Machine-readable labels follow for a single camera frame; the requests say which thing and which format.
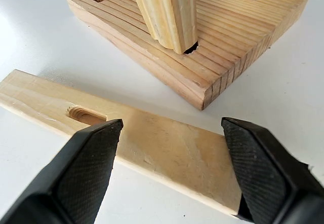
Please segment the wooden post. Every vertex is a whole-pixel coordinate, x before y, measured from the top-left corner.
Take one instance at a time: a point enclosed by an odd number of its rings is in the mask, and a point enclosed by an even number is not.
[[[196,0],[136,0],[151,36],[182,54],[197,42]]]

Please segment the white surface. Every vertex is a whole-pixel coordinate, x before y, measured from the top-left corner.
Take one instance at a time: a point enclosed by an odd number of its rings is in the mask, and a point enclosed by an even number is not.
[[[65,0],[0,0],[0,80],[17,68],[156,114],[222,133],[222,116],[269,128],[324,182],[324,0],[206,110],[197,111],[106,39]],[[0,108],[0,216],[66,139]],[[225,216],[115,164],[99,223],[224,223]]]

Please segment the wooden board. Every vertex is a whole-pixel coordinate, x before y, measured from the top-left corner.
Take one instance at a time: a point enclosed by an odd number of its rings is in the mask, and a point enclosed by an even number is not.
[[[135,0],[67,1],[79,19],[198,109],[206,108],[261,56],[299,18],[307,2],[196,0],[198,48],[186,55],[150,36]]]
[[[0,83],[0,105],[68,137],[87,127],[85,123],[121,118],[117,161],[213,208],[237,214],[241,192],[222,135],[18,70]]]

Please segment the wooden plank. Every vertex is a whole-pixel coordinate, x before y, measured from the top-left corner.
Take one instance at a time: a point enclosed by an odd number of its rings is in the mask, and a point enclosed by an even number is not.
[[[222,135],[18,70],[0,83],[0,105],[67,137],[88,125],[121,118],[118,162],[215,209],[237,214],[241,192]]]
[[[151,36],[182,54],[198,40],[196,0],[136,0]]]
[[[135,0],[67,0],[75,15],[206,108],[300,17],[308,0],[196,0],[198,48],[177,54],[150,36]]]

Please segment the pine board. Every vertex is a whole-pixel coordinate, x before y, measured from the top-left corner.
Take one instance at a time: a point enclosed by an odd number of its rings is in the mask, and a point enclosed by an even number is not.
[[[198,48],[187,55],[150,36],[135,0],[67,1],[79,19],[200,110],[283,35],[307,3],[196,0]]]
[[[222,135],[18,70],[0,83],[0,106],[69,138],[89,126],[84,122],[95,123],[89,113],[98,121],[122,119],[116,161],[212,208],[237,214],[241,192]]]

